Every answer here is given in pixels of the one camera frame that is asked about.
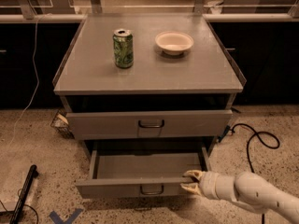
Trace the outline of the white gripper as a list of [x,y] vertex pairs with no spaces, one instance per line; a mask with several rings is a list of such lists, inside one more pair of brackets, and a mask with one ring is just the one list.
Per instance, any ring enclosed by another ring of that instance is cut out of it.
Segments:
[[215,172],[203,172],[201,170],[188,170],[183,174],[197,183],[182,183],[181,187],[186,191],[200,195],[210,200],[237,201],[238,193],[235,189],[235,177],[221,175]]

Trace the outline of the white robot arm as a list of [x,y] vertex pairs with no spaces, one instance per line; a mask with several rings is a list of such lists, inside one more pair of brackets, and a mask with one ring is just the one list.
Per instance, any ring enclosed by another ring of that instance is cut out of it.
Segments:
[[254,173],[236,176],[199,170],[187,171],[184,177],[191,183],[181,183],[186,191],[208,198],[224,200],[252,213],[268,209],[280,214],[291,224],[299,224],[299,199],[286,193]]

